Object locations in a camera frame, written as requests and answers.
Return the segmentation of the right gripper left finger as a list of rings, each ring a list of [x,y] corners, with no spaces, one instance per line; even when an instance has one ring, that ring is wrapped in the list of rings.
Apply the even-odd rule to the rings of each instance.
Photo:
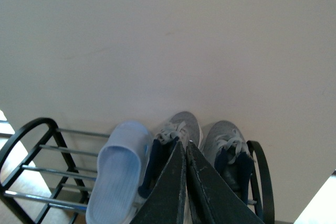
[[[185,197],[185,149],[177,142],[152,193],[131,223],[183,223]]]

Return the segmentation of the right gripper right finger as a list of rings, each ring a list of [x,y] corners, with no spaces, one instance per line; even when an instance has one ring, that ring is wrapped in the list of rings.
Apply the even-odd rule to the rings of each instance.
[[[186,184],[192,223],[262,223],[207,161],[198,147],[186,147]]]

